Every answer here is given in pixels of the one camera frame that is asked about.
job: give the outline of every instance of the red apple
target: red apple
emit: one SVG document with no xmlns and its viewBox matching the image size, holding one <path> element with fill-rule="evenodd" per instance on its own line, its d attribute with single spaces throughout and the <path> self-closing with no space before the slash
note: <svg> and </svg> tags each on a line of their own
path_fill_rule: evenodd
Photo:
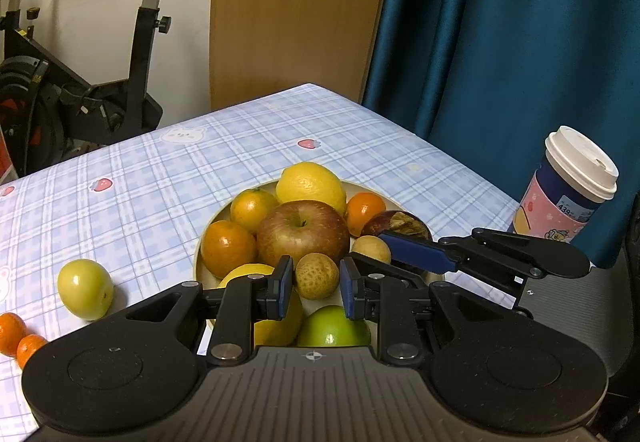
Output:
<svg viewBox="0 0 640 442">
<path fill-rule="evenodd" d="M 311 252 L 330 257 L 336 265 L 350 246 L 347 224 L 332 206 L 316 200 L 287 202 L 273 209 L 256 234 L 258 255 L 263 263 L 276 266 L 283 255 L 293 259 Z"/>
</svg>

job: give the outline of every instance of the table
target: table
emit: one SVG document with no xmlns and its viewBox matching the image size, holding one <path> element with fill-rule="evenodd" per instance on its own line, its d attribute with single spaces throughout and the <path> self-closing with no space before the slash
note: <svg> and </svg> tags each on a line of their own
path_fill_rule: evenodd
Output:
<svg viewBox="0 0 640 442">
<path fill-rule="evenodd" d="M 304 139 L 314 148 L 301 147 Z M 0 313 L 14 311 L 48 340 L 84 326 L 56 292 L 60 268 L 79 257 L 107 268 L 118 308 L 191 279 L 210 217 L 238 192 L 305 160 L 395 200 L 436 238 L 467 235 L 473 227 L 504 230 L 518 205 L 412 133 L 306 84 L 0 187 Z M 513 304 L 465 274 L 447 279 Z M 0 358 L 0 441 L 16 442 L 36 423 L 22 396 L 20 369 Z"/>
</svg>

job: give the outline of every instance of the white wall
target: white wall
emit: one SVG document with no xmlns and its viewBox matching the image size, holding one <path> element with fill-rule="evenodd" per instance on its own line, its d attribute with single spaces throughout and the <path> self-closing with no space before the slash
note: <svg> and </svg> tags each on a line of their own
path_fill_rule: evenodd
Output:
<svg viewBox="0 0 640 442">
<path fill-rule="evenodd" d="M 41 7 L 34 37 L 87 81 L 126 78 L 136 11 L 142 0 L 22 0 Z M 2 0 L 2 12 L 7 0 Z M 209 111 L 210 0 L 161 0 L 171 16 L 168 34 L 156 34 L 148 92 L 164 109 L 165 126 Z"/>
</svg>

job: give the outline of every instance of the paper cup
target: paper cup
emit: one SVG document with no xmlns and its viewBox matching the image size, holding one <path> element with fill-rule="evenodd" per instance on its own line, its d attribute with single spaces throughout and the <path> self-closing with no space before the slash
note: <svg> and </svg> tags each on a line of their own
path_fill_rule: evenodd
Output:
<svg viewBox="0 0 640 442">
<path fill-rule="evenodd" d="M 585 135 L 560 126 L 513 216 L 510 232 L 571 241 L 616 194 L 618 168 Z"/>
</svg>

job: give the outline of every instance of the small orange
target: small orange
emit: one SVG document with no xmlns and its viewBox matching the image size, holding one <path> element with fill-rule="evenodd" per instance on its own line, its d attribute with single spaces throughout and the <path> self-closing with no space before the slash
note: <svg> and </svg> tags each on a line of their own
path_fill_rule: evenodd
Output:
<svg viewBox="0 0 640 442">
<path fill-rule="evenodd" d="M 27 335 L 27 327 L 19 316 L 12 312 L 0 315 L 0 354 L 15 357 L 18 343 Z"/>
<path fill-rule="evenodd" d="M 247 189 L 231 202 L 229 215 L 232 222 L 255 235 L 260 222 L 277 206 L 278 200 L 270 192 L 260 189 L 260 187 Z"/>
<path fill-rule="evenodd" d="M 224 278 L 245 263 L 254 263 L 258 250 L 255 238 L 240 225 L 221 219 L 207 227 L 200 244 L 205 267 L 215 277 Z"/>
<path fill-rule="evenodd" d="M 36 334 L 31 334 L 22 338 L 20 344 L 18 344 L 18 353 L 15 356 L 18 361 L 18 366 L 20 366 L 21 369 L 24 368 L 24 365 L 27 364 L 27 361 L 31 356 L 46 344 L 47 340 L 42 336 L 37 336 Z"/>
<path fill-rule="evenodd" d="M 382 198 L 374 193 L 358 193 L 351 197 L 347 203 L 347 227 L 349 233 L 354 237 L 359 237 L 362 228 L 377 213 L 386 211 L 386 205 Z"/>
</svg>

